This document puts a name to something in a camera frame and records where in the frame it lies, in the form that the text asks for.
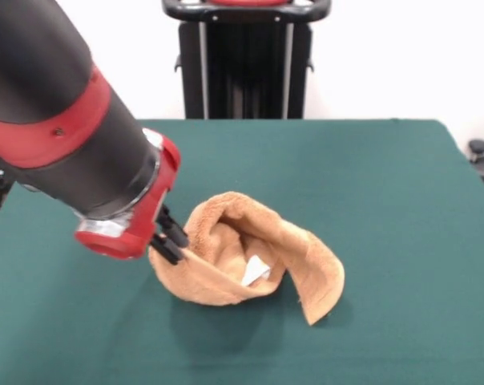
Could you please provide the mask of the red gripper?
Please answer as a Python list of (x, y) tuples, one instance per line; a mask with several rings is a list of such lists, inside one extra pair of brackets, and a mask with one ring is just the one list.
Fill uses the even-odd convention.
[(168, 263), (178, 265), (183, 260), (180, 248), (189, 244), (188, 235), (163, 201), (175, 182), (181, 157), (166, 136), (148, 136), (147, 140), (157, 155), (149, 187), (133, 205), (112, 218), (83, 218), (75, 238), (96, 253), (123, 260), (143, 256), (150, 245)]

